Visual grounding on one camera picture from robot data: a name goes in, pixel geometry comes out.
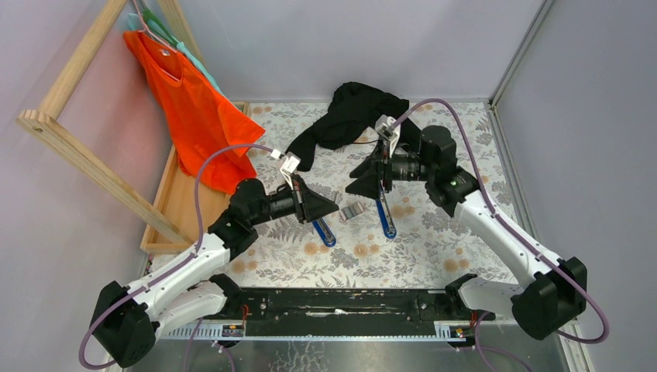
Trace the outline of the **staple tray with staples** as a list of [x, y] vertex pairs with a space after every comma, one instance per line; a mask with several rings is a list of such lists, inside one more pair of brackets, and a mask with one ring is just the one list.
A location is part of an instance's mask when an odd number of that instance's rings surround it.
[[366, 211], [364, 204], [360, 201], [347, 205], [339, 210], [339, 217], [343, 222], [354, 219]]

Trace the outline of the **blue stapler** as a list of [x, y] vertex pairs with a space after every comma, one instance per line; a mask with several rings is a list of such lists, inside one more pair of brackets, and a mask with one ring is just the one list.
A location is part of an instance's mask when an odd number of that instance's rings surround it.
[[389, 206], [387, 204], [385, 192], [382, 188], [379, 190], [376, 205], [384, 236], [387, 239], [394, 239], [397, 235], [397, 230], [394, 225], [394, 220], [392, 219]]
[[337, 243], [335, 234], [331, 231], [328, 223], [323, 218], [316, 219], [312, 222], [312, 225], [325, 246], [333, 247]]

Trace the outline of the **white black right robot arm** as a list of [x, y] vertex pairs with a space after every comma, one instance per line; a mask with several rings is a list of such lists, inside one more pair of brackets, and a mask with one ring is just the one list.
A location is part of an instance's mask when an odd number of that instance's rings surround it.
[[564, 260], [495, 212], [479, 181], [457, 164], [456, 148], [444, 126], [423, 129], [418, 151], [405, 154], [395, 154], [381, 136], [350, 172], [346, 192], [378, 199], [394, 181], [424, 183], [430, 200], [482, 239], [517, 280], [511, 285], [468, 274], [448, 286], [447, 314], [464, 319], [478, 310], [512, 317], [526, 334], [542, 340], [585, 310], [587, 268], [575, 257]]

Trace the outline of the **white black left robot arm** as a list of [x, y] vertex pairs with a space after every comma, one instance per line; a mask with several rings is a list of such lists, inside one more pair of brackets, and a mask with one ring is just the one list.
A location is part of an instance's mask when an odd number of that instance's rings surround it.
[[98, 296], [88, 337], [95, 337], [122, 367], [144, 357], [164, 334], [193, 319], [229, 319], [239, 296], [211, 281], [211, 273], [248, 250], [259, 224], [293, 215], [301, 224], [338, 211], [297, 174], [267, 194], [256, 178], [241, 181], [228, 206], [196, 243], [152, 274], [126, 286], [113, 281]]

